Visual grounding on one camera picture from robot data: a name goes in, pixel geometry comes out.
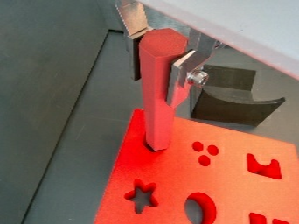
white panel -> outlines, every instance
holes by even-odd
[[[140,2],[299,80],[299,1]]]

dark gray wall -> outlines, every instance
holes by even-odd
[[[22,223],[107,32],[96,0],[0,1],[0,223]]]

red block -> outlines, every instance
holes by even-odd
[[[292,144],[175,118],[168,149],[151,151],[144,112],[138,109],[95,224],[191,223],[187,199],[202,207],[203,224],[298,224],[298,186]],[[134,202],[138,189],[151,193],[142,213]]]
[[[171,63],[187,46],[187,38],[172,29],[146,33],[140,45],[140,73],[143,82],[146,141],[155,151],[170,145],[175,109],[166,102]],[[176,97],[187,92],[178,92]]]

round hole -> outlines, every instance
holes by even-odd
[[[203,144],[200,142],[194,142],[191,146],[196,151],[203,151]]]
[[[210,146],[208,146],[208,153],[210,153],[212,156],[219,155],[219,152],[220,152],[220,150],[219,150],[218,146],[215,146],[215,145],[210,145]]]
[[[211,159],[206,155],[202,155],[199,157],[199,162],[200,162],[200,165],[208,166],[211,164]]]

gray surface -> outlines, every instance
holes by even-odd
[[[222,49],[210,64],[256,70],[254,100],[267,101],[284,97],[286,101],[256,128],[224,122],[208,123],[292,143],[299,152],[299,81],[231,48]]]
[[[287,99],[258,128],[218,125],[298,145],[298,82],[232,49],[222,50],[211,63],[256,69],[254,97]],[[92,223],[132,109],[142,107],[140,81],[128,78],[128,71],[122,34],[110,33],[24,224]],[[182,116],[188,108],[187,102]]]
[[[95,0],[0,2],[0,223],[22,223],[107,31]]]
[[[132,110],[143,107],[128,66],[123,35],[111,32],[24,224],[94,221]]]

